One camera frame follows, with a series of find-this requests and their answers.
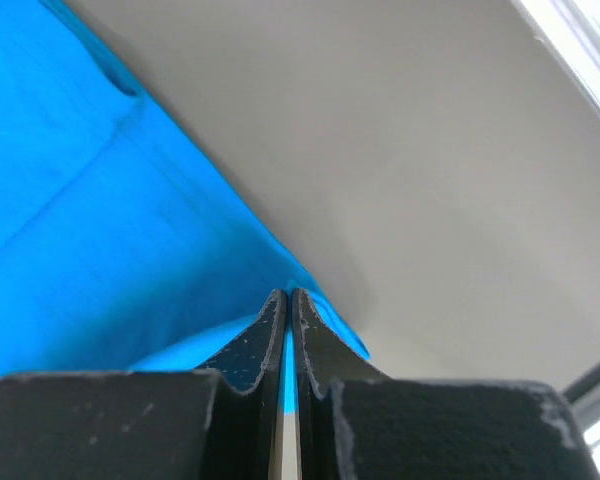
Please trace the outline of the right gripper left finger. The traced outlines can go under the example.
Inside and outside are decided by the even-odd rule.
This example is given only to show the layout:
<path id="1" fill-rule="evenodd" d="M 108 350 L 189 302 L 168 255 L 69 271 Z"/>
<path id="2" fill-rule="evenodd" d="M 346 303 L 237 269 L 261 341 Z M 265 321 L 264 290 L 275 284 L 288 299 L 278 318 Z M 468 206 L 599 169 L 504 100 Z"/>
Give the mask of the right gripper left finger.
<path id="1" fill-rule="evenodd" d="M 0 479 L 275 479 L 287 297 L 182 372 L 0 378 Z"/>

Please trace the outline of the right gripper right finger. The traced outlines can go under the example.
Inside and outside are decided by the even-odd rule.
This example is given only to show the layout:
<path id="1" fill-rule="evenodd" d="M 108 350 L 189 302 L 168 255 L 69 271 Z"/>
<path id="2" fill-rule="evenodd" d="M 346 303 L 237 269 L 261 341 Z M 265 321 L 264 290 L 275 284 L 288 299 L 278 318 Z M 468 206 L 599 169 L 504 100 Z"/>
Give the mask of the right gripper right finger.
<path id="1" fill-rule="evenodd" d="M 303 479 L 595 479 L 566 401 L 533 381 L 393 379 L 291 300 Z"/>

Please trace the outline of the blue t shirt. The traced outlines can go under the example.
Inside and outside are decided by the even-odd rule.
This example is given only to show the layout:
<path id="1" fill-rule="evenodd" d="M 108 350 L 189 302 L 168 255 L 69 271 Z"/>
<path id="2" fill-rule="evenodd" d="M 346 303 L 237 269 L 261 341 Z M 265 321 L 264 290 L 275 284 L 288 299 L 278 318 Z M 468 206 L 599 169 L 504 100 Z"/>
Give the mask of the blue t shirt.
<path id="1" fill-rule="evenodd" d="M 0 1 L 0 377 L 184 371 L 314 277 L 61 1 Z"/>

